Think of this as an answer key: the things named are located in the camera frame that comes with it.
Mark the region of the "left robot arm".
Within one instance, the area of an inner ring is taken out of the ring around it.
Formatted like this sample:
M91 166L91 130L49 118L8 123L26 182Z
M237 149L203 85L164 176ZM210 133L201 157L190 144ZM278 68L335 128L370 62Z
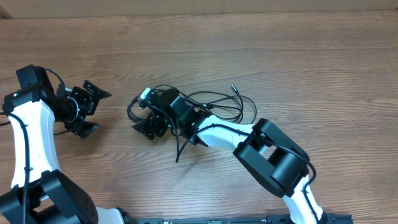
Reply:
M20 90L4 98L2 114L12 125L15 171L11 191L1 195L1 214L9 223L133 223L120 208L97 207L60 170L53 126L86 138L98 124L86 121L110 93L89 81L54 90L50 69L28 65L17 70Z

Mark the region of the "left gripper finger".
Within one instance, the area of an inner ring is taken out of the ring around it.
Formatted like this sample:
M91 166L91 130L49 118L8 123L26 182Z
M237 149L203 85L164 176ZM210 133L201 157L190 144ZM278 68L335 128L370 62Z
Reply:
M108 97L112 96L111 93L100 89L99 87L92 84L92 82L90 82L88 80L85 80L85 82L83 84L83 88L93 95L93 99L95 101L99 101L100 99L108 98Z
M94 130L98 129L99 124L85 120L74 120L72 122L66 122L65 128L84 139L87 138Z

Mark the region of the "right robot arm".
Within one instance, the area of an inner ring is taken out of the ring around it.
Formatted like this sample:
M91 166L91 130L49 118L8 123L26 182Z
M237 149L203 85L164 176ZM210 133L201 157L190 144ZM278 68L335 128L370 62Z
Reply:
M211 112L216 105L199 103L175 88L146 88L127 106L127 115L149 139L170 130L187 144L231 150L262 187L284 200L293 223L326 223L327 214L310 189L317 173L308 154L271 121L242 124L241 114L221 118Z

